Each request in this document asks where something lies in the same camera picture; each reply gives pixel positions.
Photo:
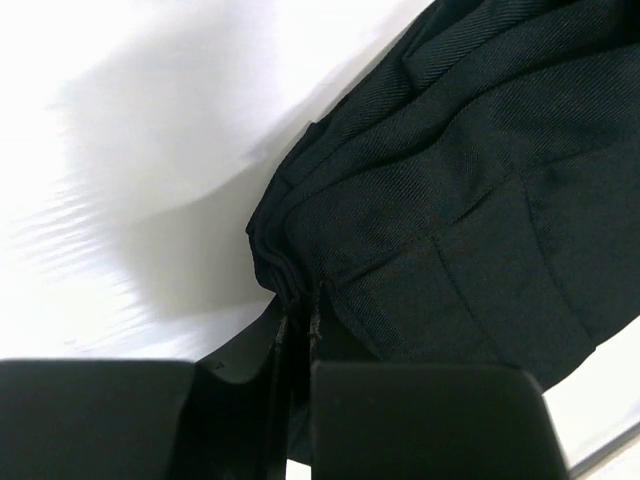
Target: white surface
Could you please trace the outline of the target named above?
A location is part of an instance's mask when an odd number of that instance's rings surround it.
[[[637,437],[618,455],[608,459],[600,468],[589,472],[580,480],[609,480],[611,478],[629,480],[640,478],[640,437]]]
[[[428,3],[1,2],[0,358],[239,332],[271,297],[243,230],[276,164]],[[640,415],[638,341],[547,394],[571,463]]]

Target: black fabric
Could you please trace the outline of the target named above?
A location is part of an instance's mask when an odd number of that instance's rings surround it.
[[[640,314],[639,15],[433,4],[276,171],[260,284],[379,359],[560,381]]]

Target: clothing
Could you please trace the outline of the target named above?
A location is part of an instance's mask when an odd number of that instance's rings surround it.
[[[260,284],[302,330],[326,292],[379,359],[563,379],[640,313],[639,18],[433,4],[275,172]]]

